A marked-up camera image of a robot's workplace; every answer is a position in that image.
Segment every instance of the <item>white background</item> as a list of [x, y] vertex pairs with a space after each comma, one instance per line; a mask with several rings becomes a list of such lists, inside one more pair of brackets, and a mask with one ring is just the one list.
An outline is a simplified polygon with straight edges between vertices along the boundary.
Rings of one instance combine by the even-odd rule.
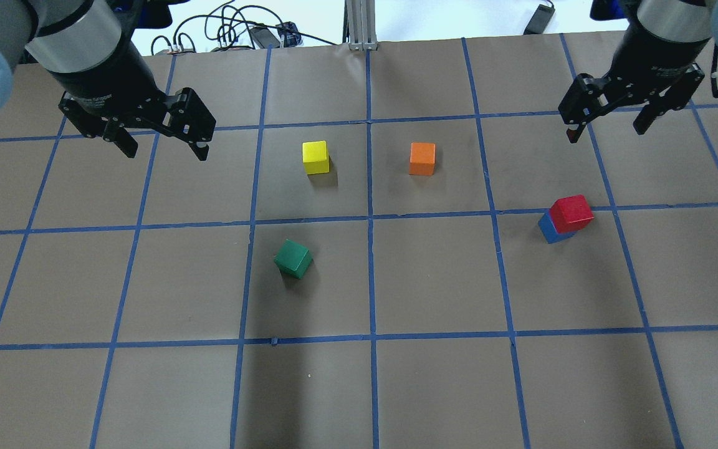
[[[137, 29], [132, 42], [141, 54], [151, 54], [151, 40], [158, 34], [171, 38], [182, 20], [207, 14], [222, 3], [223, 0], [190, 0], [171, 6], [173, 25], [167, 29]], [[628, 25], [624, 19], [609, 22], [590, 19], [592, 0], [553, 0], [553, 3], [556, 12], [546, 33], [609, 31], [626, 29]], [[231, 5], [239, 8], [250, 4], [273, 9], [283, 21], [295, 22], [302, 33], [337, 43], [342, 39], [344, 2], [340, 0], [236, 0]], [[540, 4], [546, 3], [539, 0], [376, 0], [376, 36], [381, 42], [517, 35], [522, 34]], [[276, 19], [261, 9], [247, 9], [243, 14], [247, 20], [276, 25]], [[200, 52], [216, 46], [204, 38], [203, 25], [203, 18], [194, 19], [181, 30], [190, 34]], [[219, 21], [210, 20], [211, 36], [219, 25]], [[247, 34], [241, 42], [248, 42]], [[305, 37], [303, 45], [324, 44]], [[164, 47], [165, 43], [158, 42], [155, 51]]]

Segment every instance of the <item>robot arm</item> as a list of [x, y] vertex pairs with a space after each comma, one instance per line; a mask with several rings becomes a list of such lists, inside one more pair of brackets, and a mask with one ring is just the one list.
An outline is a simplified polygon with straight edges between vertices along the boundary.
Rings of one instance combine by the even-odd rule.
[[159, 90], [106, 0], [0, 0], [0, 107], [26, 46], [66, 89], [60, 110], [83, 136], [102, 136], [134, 157], [126, 128], [184, 140], [207, 159], [216, 120], [191, 88]]
[[669, 110], [682, 110], [704, 73], [694, 62], [713, 35], [718, 43], [716, 0], [622, 0], [630, 25], [600, 79], [578, 74], [558, 111], [575, 143], [591, 120], [620, 106], [642, 105], [633, 122], [644, 134]]

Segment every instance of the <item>cube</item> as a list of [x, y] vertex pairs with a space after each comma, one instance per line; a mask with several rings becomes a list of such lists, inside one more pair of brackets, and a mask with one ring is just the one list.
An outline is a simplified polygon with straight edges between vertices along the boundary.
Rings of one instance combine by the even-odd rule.
[[545, 236], [546, 241], [550, 244], [566, 241], [566, 239], [571, 238], [571, 236], [575, 236], [575, 231], [571, 233], [559, 233], [555, 225], [553, 225], [553, 221], [550, 219], [550, 213], [547, 212], [544, 213], [539, 220], [539, 229], [542, 230], [542, 236]]
[[431, 176], [436, 165], [436, 144], [411, 142], [409, 174]]
[[328, 173], [328, 148], [325, 146], [325, 140], [304, 142], [302, 153], [304, 170], [308, 175]]
[[595, 219], [583, 195], [561, 198], [550, 208], [550, 219], [558, 233], [572, 233], [586, 228]]
[[290, 239], [284, 242], [279, 253], [273, 259], [276, 266], [282, 273], [287, 273], [293, 278], [301, 279], [312, 262], [310, 250], [302, 244], [297, 244]]

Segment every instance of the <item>orange cube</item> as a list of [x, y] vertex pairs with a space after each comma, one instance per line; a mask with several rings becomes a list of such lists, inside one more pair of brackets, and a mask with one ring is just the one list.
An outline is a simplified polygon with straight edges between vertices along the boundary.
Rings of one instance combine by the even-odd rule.
[[436, 144], [411, 142], [409, 174], [431, 176], [436, 165]]

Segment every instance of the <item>metal post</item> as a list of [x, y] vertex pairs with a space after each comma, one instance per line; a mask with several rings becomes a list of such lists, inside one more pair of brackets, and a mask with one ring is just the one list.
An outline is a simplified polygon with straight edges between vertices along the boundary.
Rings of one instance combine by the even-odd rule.
[[377, 49], [375, 0], [345, 0], [345, 10], [348, 11], [348, 48]]

